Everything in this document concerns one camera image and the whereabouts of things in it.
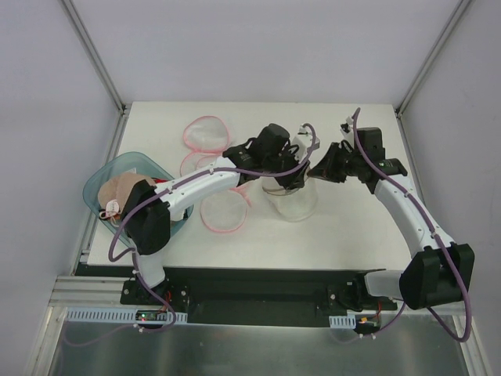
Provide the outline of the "cream mesh laundry bag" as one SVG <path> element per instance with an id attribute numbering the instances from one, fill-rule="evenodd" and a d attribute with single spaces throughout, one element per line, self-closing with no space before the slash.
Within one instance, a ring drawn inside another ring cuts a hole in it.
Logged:
<path id="1" fill-rule="evenodd" d="M 263 178 L 261 188 L 265 197 L 288 222 L 300 222 L 311 216 L 318 202 L 316 184 L 307 178 L 302 188 L 286 190 L 273 178 Z"/>

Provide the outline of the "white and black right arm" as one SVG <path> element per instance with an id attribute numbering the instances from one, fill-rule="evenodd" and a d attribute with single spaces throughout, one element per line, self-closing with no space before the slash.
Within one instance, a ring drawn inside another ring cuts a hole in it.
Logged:
<path id="1" fill-rule="evenodd" d="M 353 302 L 370 309 L 380 297 L 401 299 L 411 309 L 463 300 L 470 286 L 474 252 L 457 244 L 432 219 L 415 195 L 415 187 L 397 158 L 387 159 L 379 128 L 354 130 L 341 125 L 343 140 L 331 143 L 326 155 L 308 173 L 314 179 L 343 183 L 357 178 L 387 209 L 403 235 L 411 261 L 403 271 L 368 272 L 352 289 Z"/>

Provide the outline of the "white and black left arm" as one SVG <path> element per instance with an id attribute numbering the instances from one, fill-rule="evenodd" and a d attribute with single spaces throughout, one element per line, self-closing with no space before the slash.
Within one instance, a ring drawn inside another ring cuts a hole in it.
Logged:
<path id="1" fill-rule="evenodd" d="M 138 294 L 156 305 L 165 296 L 161 252 L 171 238 L 171 221 L 199 201 L 259 178 L 274 179 L 286 191 L 305 185 L 312 152 L 319 146 L 315 129 L 302 125 L 295 137 L 280 125 L 264 127 L 258 136 L 231 146 L 209 165 L 179 179 L 151 186 L 136 183 L 121 214 L 119 230 L 133 243 L 133 263 L 142 281 Z"/>

